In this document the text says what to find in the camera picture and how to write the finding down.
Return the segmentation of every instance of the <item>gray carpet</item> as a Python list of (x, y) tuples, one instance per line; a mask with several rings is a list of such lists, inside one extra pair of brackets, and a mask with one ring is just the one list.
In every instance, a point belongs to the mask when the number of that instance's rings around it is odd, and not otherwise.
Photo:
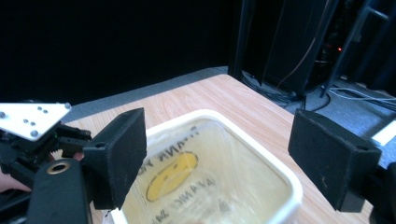
[[(80, 105), (74, 105), (72, 112), (69, 113), (63, 121), (68, 122), (75, 119), (81, 119), (115, 106), (124, 105), (159, 92), (172, 90), (173, 88), (186, 85), (203, 78), (225, 73), (227, 73), (227, 67), (207, 68), (141, 89), (127, 91), (118, 95), (109, 96), (107, 98)], [(256, 81), (254, 78), (251, 78), (249, 74), (244, 74), (244, 76), (248, 77), (251, 82)], [(348, 83), (342, 79), (337, 80), (334, 85), (361, 91), (374, 97), (383, 97), (383, 95), (378, 92), (368, 91), (363, 86), (355, 83)], [(310, 92), (306, 97), (305, 109), (311, 110), (325, 104), (328, 98), (320, 98), (320, 94), (321, 90)], [(364, 101), (347, 100), (332, 93), (329, 93), (329, 95), (331, 98), (330, 103), (318, 110), (317, 113), (332, 119), (365, 140), (369, 140), (379, 130), (385, 127), (392, 120), (396, 119), (395, 112), (379, 105), (373, 105)], [(296, 108), (300, 108), (302, 106), (301, 102), (292, 102), (288, 104), (280, 102), (275, 103), (284, 107), (290, 113), (294, 113)], [(388, 167), (390, 162), (396, 161), (396, 138), (393, 138), (384, 147), (378, 148), (383, 151), (383, 155), (379, 163), (382, 167)]]

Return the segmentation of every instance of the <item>computer tower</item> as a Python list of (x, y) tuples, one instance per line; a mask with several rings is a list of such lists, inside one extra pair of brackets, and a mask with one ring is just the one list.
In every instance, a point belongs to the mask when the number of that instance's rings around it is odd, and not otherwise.
[[(247, 70), (252, 68), (259, 82), (269, 82), (278, 89), (305, 95), (318, 85), (311, 74), (337, 5), (338, 0), (285, 0), (277, 21), (262, 21), (264, 24), (277, 22), (275, 33), (271, 43), (262, 43), (261, 55), (252, 57), (248, 49)], [(253, 39), (254, 29), (260, 24), (254, 22)], [(248, 60), (254, 57), (262, 61), (251, 66)]]

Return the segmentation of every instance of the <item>black cable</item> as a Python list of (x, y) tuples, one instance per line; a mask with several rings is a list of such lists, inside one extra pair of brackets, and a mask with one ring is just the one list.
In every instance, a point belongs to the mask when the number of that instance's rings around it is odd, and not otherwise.
[(323, 105), (318, 106), (318, 107), (315, 108), (315, 109), (311, 109), (312, 112), (316, 112), (316, 111), (318, 111), (318, 110), (320, 110), (320, 109), (323, 109), (324, 107), (326, 107), (327, 105), (330, 104), (330, 102), (332, 101), (332, 97), (330, 97), (329, 93), (326, 93), (326, 96), (327, 96), (327, 101), (326, 101), (326, 103), (324, 103)]
[(295, 94), (294, 92), (289, 93), (289, 94), (282, 94), (279, 92), (274, 92), (274, 91), (268, 91), (264, 88), (258, 87), (256, 85), (254, 85), (250, 80), (248, 80), (246, 77), (242, 76), (242, 82), (247, 85), (248, 87), (250, 87), (251, 89), (253, 89), (254, 91), (256, 91), (257, 93), (265, 96), (266, 98), (272, 100), (272, 101), (276, 101), (276, 102), (280, 102), (284, 105), (285, 107), (288, 106), (289, 103), (291, 102), (296, 102), (301, 100), (300, 96), (298, 96), (297, 94)]
[(303, 99), (301, 100), (300, 108), (303, 109), (303, 110), (305, 110), (305, 108), (306, 108), (306, 95), (303, 96)]

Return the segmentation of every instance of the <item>bolt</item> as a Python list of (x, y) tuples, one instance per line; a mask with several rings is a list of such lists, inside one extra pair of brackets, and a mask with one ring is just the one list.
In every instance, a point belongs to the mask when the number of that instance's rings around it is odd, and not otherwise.
[(38, 136), (38, 131), (36, 131), (36, 130), (31, 131), (30, 135), (32, 135), (32, 137), (37, 137)]

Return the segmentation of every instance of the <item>dark background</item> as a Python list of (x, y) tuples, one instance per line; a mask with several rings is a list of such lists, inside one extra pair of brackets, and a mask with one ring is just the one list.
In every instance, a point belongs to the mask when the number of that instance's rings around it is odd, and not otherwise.
[(234, 1), (1, 1), (0, 102), (72, 105), (226, 65)]

